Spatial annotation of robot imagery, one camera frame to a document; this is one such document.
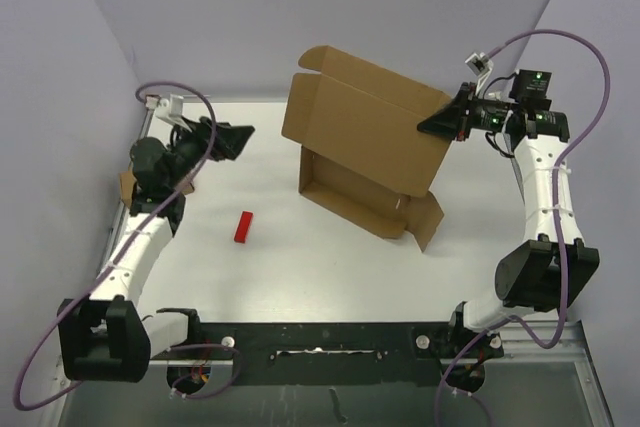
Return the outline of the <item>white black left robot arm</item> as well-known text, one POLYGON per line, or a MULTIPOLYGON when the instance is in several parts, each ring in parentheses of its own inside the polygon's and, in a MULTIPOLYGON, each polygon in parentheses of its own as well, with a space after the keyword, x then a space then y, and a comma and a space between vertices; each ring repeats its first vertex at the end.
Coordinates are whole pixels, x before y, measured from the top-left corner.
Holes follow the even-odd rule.
POLYGON ((172 350, 190 358, 201 350, 204 335, 196 310, 161 308, 142 315, 138 303, 184 217, 186 196, 176 187, 192 178, 201 160, 236 160, 254 131, 249 125, 213 124, 203 117, 173 127, 168 143, 144 137, 132 145, 134 185, 124 233, 96 287, 78 302, 63 301, 58 309, 68 379, 138 382, 153 357, 172 350))

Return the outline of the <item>brown cardboard box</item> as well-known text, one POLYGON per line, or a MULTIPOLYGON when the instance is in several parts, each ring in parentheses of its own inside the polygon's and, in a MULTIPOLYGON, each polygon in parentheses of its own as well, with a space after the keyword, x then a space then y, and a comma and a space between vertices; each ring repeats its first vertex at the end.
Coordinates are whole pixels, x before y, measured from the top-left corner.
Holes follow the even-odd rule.
POLYGON ((450 143, 418 131, 450 96, 335 47, 298 60, 281 134, 300 146, 298 192, 383 239, 424 250, 444 213, 431 185, 450 143))

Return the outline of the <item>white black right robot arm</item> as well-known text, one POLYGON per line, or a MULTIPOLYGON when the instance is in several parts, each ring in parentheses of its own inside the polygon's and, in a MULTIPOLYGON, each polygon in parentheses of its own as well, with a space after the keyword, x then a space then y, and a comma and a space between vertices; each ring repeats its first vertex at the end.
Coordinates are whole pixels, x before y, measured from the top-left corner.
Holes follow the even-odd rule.
POLYGON ((477 93, 464 83, 452 101, 420 122, 419 132, 462 142, 474 130, 489 141, 503 136, 501 154, 511 160, 525 209, 522 243, 497 265, 488 294, 459 304, 444 332, 446 347, 464 356, 477 348, 480 332, 533 313, 567 311, 597 270, 597 249, 586 245, 572 205, 565 151, 567 117, 551 110, 550 73, 520 70, 510 77, 507 100, 477 93))

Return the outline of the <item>red rectangular block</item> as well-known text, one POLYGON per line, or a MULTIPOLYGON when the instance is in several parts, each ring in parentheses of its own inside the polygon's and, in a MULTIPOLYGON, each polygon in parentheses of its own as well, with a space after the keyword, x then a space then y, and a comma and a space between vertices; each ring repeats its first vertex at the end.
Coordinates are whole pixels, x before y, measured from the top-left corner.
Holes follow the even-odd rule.
POLYGON ((251 211, 243 211, 240 215, 236 231, 234 233, 234 242, 244 244, 247 240, 254 213, 251 211))

